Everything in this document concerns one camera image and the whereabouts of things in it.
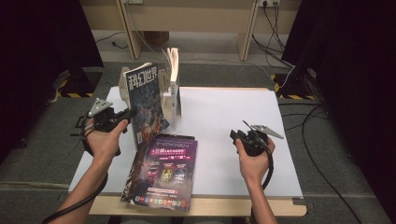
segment white tabletop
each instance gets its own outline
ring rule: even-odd
[[[195,136],[198,153],[192,194],[194,197],[248,196],[244,179],[240,175],[239,160],[231,130],[248,131],[250,125],[270,127],[285,138],[272,137],[276,144],[274,174],[265,190],[268,197],[303,198],[297,174],[291,159],[284,133],[283,121],[275,93],[263,89],[180,88],[182,118],[177,129],[165,130]],[[107,96],[115,112],[125,109],[118,87]],[[134,160],[135,147],[132,127],[120,137],[121,155],[113,160],[109,178],[103,192],[121,193]],[[92,157],[84,153],[70,185],[72,190],[91,163]]]

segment book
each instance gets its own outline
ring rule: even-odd
[[[133,113],[134,141],[136,151],[140,151],[169,126],[163,115],[158,65],[144,63],[136,69],[122,68],[122,71],[120,96]]]
[[[178,49],[167,49],[167,57],[170,65],[169,69],[164,72],[164,88],[167,94],[163,94],[163,110],[166,118],[169,120],[173,130],[177,128],[177,119],[181,117],[181,101],[179,91],[178,75]]]
[[[189,212],[197,147],[189,136],[158,135],[136,154],[121,200]]]

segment wall socket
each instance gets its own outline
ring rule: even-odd
[[[274,7],[275,3],[279,6],[280,0],[260,0],[259,6],[262,7],[262,3],[266,1],[267,2],[267,7]]]

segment desk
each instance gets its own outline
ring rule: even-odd
[[[265,124],[285,136],[275,93],[265,89],[180,88],[180,97],[182,119],[177,120],[177,130],[167,129],[165,133],[193,135],[198,140],[190,212],[153,210],[120,202],[135,152],[132,128],[129,127],[129,132],[120,137],[121,155],[114,159],[104,194],[96,198],[91,214],[249,216],[250,199],[229,134],[231,129],[246,132],[248,127],[242,122],[244,119],[250,124]],[[107,100],[114,104],[115,112],[126,107],[117,87],[110,90]],[[276,144],[275,168],[265,194],[276,216],[303,216],[305,205],[293,203],[293,199],[302,199],[303,194],[287,139],[273,140]],[[84,153],[70,190],[82,177],[91,159]]]
[[[143,42],[139,31],[235,33],[239,57],[248,54],[251,24],[257,0],[145,0],[144,5],[125,5],[117,0],[133,59]]]

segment gray carpet floor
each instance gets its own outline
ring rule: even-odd
[[[58,98],[48,105],[26,136],[27,147],[10,151],[0,166],[0,223],[40,223],[54,212],[67,195],[83,153],[75,128],[78,117],[90,110],[96,97],[106,98],[117,86],[123,66],[136,63],[105,63],[92,98]],[[264,67],[269,75],[287,70]],[[256,65],[182,63],[180,86],[264,87],[272,80]],[[319,100],[278,99],[290,153],[307,205],[303,217],[279,217],[279,223],[357,223],[343,201],[320,175],[304,147],[304,139],[315,164],[343,195],[363,223],[390,223],[359,167],[348,157],[332,116],[322,106],[302,122]],[[90,216],[89,223],[107,223],[107,216]]]

